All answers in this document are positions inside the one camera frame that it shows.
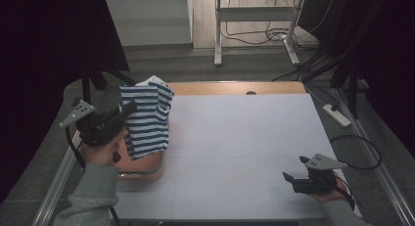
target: white wall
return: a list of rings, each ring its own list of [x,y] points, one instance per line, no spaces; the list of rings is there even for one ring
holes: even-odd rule
[[[107,0],[122,46],[191,43],[187,0]]]

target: wooden floor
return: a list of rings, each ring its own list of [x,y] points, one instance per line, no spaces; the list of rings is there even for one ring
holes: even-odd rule
[[[221,0],[221,7],[266,7],[277,6],[287,7],[294,6],[295,0]],[[193,20],[193,46],[195,49],[211,49],[214,48],[215,39],[215,0],[192,0],[192,7],[194,11]],[[231,40],[222,37],[223,47],[272,47],[283,45],[282,41],[273,42],[267,40],[264,31],[269,28],[288,28],[290,23],[222,23],[222,34],[228,37],[239,38],[253,44],[247,44],[238,40]],[[237,34],[241,32],[262,31],[260,33]],[[309,33],[300,27],[296,27],[295,34],[301,44],[316,44],[317,40]]]

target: person's hand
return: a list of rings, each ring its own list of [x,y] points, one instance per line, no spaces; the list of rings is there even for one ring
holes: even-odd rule
[[[339,177],[339,174],[336,171],[333,171],[337,177]],[[347,188],[345,183],[342,182],[339,178],[336,178],[337,180],[337,186],[341,189],[343,189],[345,192],[347,192]],[[332,192],[324,195],[312,195],[309,194],[312,198],[316,199],[319,203],[326,203],[332,200],[338,200],[338,199],[345,199],[346,197],[342,195],[341,193],[337,192],[336,190],[333,190]]]
[[[85,162],[102,165],[113,165],[113,155],[118,151],[120,142],[122,142],[122,139],[127,134],[127,130],[121,130],[116,134],[113,140],[110,141],[110,143],[101,147],[90,147],[83,143],[82,151]]]

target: blue and white striped fabric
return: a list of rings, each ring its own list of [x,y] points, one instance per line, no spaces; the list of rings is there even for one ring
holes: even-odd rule
[[[167,118],[174,96],[163,83],[148,81],[145,86],[137,85],[119,86],[122,105],[133,100],[137,104],[137,112],[126,120],[129,134],[125,145],[131,160],[167,149]]]

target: desk leg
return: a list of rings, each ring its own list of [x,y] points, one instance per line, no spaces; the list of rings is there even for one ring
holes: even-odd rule
[[[222,65],[222,46],[220,35],[220,0],[216,0],[216,36],[214,38],[214,65],[220,67]]]
[[[291,19],[290,28],[288,29],[288,33],[284,37],[284,45],[286,46],[288,55],[290,56],[291,62],[293,66],[298,66],[300,64],[300,60],[297,57],[296,51],[294,50],[293,46],[293,34],[294,29],[297,25],[297,20],[300,16],[300,10],[301,10],[302,0],[299,0],[297,2],[296,7],[294,8],[293,18]]]

